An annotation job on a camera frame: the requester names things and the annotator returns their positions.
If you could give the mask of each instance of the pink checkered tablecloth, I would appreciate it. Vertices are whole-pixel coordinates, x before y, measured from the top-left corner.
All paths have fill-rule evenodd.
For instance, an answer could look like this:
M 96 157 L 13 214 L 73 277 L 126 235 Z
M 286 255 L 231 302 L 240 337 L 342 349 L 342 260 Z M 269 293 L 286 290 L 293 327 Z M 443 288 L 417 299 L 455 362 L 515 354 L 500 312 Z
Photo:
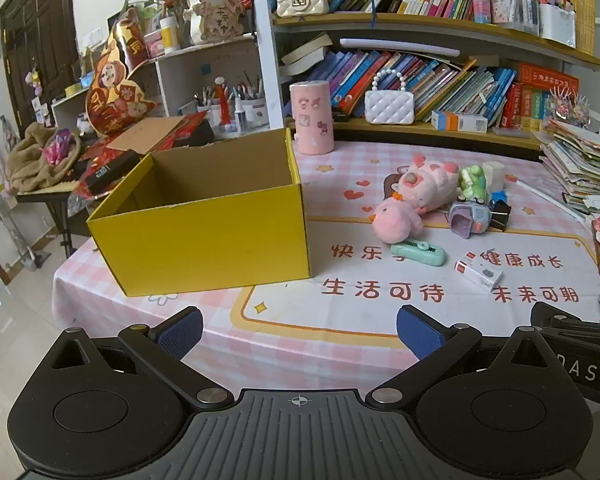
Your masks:
M 507 174 L 556 198 L 560 196 L 558 182 L 537 162 L 444 148 L 338 142 L 336 150 L 327 155 L 296 153 L 307 216 L 368 216 L 368 208 L 384 198 L 384 178 L 409 164 L 417 153 L 433 160 L 452 160 L 460 167 L 499 160 L 506 165 Z M 512 182 L 507 182 L 506 189 L 512 206 L 510 227 L 590 239 L 581 224 L 539 196 Z M 357 193 L 356 198 L 347 199 L 348 190 Z M 90 336 L 103 337 L 116 335 L 133 323 L 154 326 L 184 307 L 196 305 L 205 320 L 204 334 L 183 361 L 234 394 L 242 388 L 358 388 L 364 395 L 416 361 L 408 349 L 353 346 L 238 329 L 230 320 L 230 311 L 240 291 L 128 298 L 90 239 L 56 271 L 52 310 L 62 328 L 81 326 Z

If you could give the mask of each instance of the pearl handle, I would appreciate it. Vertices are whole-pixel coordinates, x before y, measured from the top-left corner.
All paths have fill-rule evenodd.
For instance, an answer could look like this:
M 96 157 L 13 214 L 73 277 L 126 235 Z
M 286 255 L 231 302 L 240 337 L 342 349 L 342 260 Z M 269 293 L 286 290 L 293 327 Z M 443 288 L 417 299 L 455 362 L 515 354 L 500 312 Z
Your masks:
M 372 90 L 378 90 L 378 80 L 384 75 L 384 74 L 394 74 L 399 80 L 400 80 L 400 92 L 406 92 L 407 91 L 407 83 L 406 83 L 406 79 L 405 76 L 403 76 L 400 72 L 398 72 L 395 68 L 391 69 L 391 68 L 383 68 L 380 72 L 378 72 L 376 74 L 376 76 L 374 77 L 374 81 L 371 83 L 371 89 Z

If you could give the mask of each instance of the open box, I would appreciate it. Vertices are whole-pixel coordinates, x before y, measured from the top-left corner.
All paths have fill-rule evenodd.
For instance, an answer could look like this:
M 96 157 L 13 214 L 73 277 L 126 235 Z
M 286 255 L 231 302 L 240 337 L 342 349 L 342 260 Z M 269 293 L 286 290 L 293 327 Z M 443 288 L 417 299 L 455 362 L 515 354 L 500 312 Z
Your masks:
M 286 130 L 147 155 L 88 220 L 128 296 L 309 277 Z

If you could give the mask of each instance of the green frog figurine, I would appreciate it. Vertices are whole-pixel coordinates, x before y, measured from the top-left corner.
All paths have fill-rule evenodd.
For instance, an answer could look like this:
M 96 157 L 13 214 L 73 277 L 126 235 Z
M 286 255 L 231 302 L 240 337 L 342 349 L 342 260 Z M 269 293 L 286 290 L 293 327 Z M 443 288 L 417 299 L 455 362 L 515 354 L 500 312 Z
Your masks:
M 460 170 L 459 178 L 460 189 L 462 196 L 466 200 L 480 198 L 486 202 L 487 200 L 487 180 L 484 177 L 484 170 L 474 164 Z

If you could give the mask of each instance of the brown cloth bag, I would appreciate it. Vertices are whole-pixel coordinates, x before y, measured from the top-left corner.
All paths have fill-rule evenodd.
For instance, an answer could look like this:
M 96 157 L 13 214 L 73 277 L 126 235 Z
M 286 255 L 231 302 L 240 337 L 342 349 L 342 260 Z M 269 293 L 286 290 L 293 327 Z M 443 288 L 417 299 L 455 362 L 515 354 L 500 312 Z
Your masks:
M 73 132 L 69 152 L 60 164 L 52 166 L 46 161 L 42 148 L 53 140 L 56 130 L 31 123 L 24 132 L 24 139 L 9 153 L 6 174 L 11 187 L 17 192 L 54 186 L 74 165 L 80 155 L 80 138 Z

